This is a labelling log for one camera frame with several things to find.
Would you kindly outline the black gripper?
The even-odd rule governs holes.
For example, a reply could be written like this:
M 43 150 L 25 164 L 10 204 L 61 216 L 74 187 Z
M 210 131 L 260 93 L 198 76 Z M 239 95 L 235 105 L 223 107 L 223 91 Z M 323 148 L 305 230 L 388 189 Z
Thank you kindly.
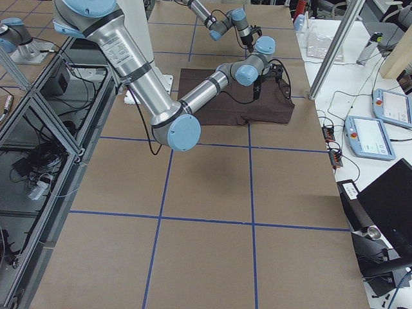
M 247 46 L 249 53 L 254 51 L 252 28 L 250 26 L 241 31 L 241 42 L 244 46 Z
M 254 81 L 253 100 L 258 100 L 260 98 L 262 83 L 264 83 L 265 79 L 265 74 L 260 74 Z

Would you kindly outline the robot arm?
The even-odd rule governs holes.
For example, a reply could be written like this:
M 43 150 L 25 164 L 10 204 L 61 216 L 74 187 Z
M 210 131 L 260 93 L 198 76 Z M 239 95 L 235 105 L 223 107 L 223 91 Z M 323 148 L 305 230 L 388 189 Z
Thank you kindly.
M 199 1 L 184 1 L 183 5 L 196 14 L 215 41 L 235 28 L 250 54 L 244 61 L 219 65 L 182 99 L 173 100 L 160 73 L 126 28 L 125 14 L 116 1 L 54 1 L 53 5 L 55 30 L 98 45 L 136 105 L 143 105 L 151 115 L 154 139 L 175 151 L 188 151 L 198 143 L 201 125 L 195 112 L 232 81 L 250 86 L 265 75 L 276 48 L 269 36 L 253 39 L 244 9 L 231 10 L 219 21 Z
M 261 28 L 249 25 L 243 8 L 235 8 L 226 13 L 217 10 L 223 15 L 223 19 L 219 20 L 214 15 L 214 11 L 208 11 L 200 1 L 175 1 L 175 3 L 189 8 L 208 29 L 214 41 L 220 40 L 230 29 L 235 28 L 240 47 L 250 53 L 254 51 L 253 35 L 257 33 L 260 36 Z

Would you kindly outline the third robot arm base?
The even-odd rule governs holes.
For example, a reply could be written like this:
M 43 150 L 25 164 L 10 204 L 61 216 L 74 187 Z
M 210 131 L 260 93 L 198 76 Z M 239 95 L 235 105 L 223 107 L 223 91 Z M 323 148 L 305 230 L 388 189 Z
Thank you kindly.
M 54 43 L 34 39 L 20 18 L 1 20 L 1 47 L 16 64 L 41 64 L 54 53 Z

